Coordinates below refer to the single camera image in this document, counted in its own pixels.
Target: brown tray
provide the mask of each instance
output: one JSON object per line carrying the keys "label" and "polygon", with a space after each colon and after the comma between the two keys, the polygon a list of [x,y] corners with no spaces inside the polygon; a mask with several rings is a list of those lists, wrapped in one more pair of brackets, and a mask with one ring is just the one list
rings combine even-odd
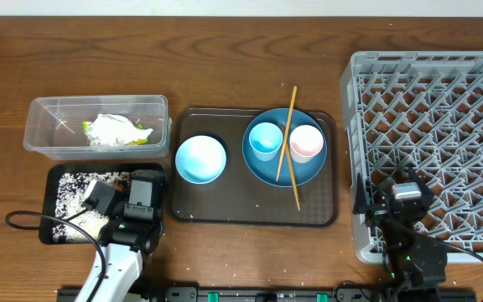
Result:
{"label": "brown tray", "polygon": [[191,184],[175,172],[170,213],[179,221],[286,227],[327,227],[338,217],[336,124],[323,112],[307,112],[324,131],[328,144],[323,169],[298,187],[301,211],[292,188],[278,188],[257,178],[242,154],[242,139],[251,120],[263,110],[190,108],[179,120],[176,150],[186,139],[209,135],[226,150],[223,173],[206,185]]}

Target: green connector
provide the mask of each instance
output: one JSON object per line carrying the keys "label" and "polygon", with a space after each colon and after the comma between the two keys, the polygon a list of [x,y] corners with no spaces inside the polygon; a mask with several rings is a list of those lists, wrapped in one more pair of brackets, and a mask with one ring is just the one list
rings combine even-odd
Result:
{"label": "green connector", "polygon": [[219,293],[208,293],[208,302],[219,302]]}
{"label": "green connector", "polygon": [[317,294],[316,302],[327,302],[327,294]]}

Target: chopsticks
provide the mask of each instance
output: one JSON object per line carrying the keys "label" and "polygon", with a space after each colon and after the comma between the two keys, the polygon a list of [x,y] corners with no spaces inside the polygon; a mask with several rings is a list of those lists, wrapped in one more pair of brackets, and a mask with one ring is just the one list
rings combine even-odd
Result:
{"label": "chopsticks", "polygon": [[286,148],[286,160],[288,161],[288,168],[290,169],[290,179],[292,180],[293,194],[295,195],[295,203],[298,205],[298,211],[301,211],[299,206],[298,186],[295,184],[295,176],[293,175],[292,159],[290,158],[290,148]]}
{"label": "chopsticks", "polygon": [[292,121],[293,104],[295,103],[295,94],[297,91],[298,91],[298,87],[294,86],[292,91],[292,101],[290,101],[290,109],[288,110],[288,119],[286,120],[286,131],[284,131],[283,147],[281,148],[281,157],[278,160],[277,178],[275,179],[275,182],[278,182],[278,177],[281,174],[281,167],[283,166],[284,149],[288,144],[288,132],[290,131],[290,122]]}

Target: pink cup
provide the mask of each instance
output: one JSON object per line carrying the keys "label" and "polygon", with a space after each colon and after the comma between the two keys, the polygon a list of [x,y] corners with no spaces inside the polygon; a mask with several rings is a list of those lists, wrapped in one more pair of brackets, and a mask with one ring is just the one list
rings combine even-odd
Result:
{"label": "pink cup", "polygon": [[318,128],[303,125],[290,134],[290,155],[296,163],[308,163],[324,147],[324,137]]}

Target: gray dish rack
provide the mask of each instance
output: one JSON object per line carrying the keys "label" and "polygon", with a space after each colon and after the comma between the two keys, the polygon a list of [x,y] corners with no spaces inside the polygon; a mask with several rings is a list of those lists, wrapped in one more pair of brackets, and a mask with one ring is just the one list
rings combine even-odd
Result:
{"label": "gray dish rack", "polygon": [[[483,256],[483,52],[358,52],[340,78],[351,157],[371,202],[414,167],[436,194],[415,228]],[[353,215],[357,257],[382,261],[381,230]],[[450,253],[449,263],[475,258]]]}

